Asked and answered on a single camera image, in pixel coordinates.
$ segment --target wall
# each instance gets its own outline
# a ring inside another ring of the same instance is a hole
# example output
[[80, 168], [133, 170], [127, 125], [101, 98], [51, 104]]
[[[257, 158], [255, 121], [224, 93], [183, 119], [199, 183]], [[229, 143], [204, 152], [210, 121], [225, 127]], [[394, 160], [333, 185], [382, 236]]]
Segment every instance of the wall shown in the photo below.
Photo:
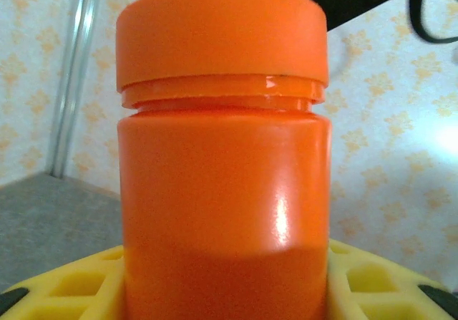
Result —
[[[68, 175], [119, 192], [115, 19], [102, 0]], [[427, 0], [429, 27], [458, 32], [458, 3]], [[458, 281], [458, 65], [453, 45], [419, 41], [406, 0], [329, 34], [331, 86], [317, 111], [333, 129], [331, 235], [454, 286]]]
[[70, 0], [0, 0], [0, 186], [45, 169]]

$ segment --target orange plastic bottle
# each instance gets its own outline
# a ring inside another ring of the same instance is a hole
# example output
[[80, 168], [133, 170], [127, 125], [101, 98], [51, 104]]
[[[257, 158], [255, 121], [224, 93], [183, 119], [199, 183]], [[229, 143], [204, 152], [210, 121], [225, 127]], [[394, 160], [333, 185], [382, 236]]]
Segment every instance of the orange plastic bottle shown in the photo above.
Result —
[[117, 75], [127, 318], [325, 319], [321, 9], [139, 0]]

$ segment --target yellow plastic base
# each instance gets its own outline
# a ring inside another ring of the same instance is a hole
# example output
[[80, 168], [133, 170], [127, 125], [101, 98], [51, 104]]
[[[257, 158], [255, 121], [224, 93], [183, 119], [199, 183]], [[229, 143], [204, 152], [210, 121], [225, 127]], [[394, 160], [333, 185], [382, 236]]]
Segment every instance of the yellow plastic base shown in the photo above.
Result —
[[[125, 320], [122, 246], [11, 289], [30, 290], [1, 320]], [[398, 264], [330, 242], [328, 320], [453, 320], [417, 287], [444, 289]]]

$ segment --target gray floor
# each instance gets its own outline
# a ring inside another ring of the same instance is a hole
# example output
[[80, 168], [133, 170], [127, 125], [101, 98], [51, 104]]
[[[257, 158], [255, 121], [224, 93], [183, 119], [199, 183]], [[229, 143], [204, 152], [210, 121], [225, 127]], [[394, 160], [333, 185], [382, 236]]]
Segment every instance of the gray floor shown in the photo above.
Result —
[[0, 291], [119, 244], [116, 199], [48, 175], [0, 189]]

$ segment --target orange cap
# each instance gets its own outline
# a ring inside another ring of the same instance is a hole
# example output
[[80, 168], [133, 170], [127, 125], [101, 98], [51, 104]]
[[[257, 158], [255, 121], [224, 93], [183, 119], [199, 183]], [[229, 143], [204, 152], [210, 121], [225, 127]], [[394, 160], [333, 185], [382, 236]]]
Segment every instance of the orange cap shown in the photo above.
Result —
[[222, 74], [327, 86], [323, 11], [311, 0], [139, 0], [121, 13], [120, 92], [156, 79]]

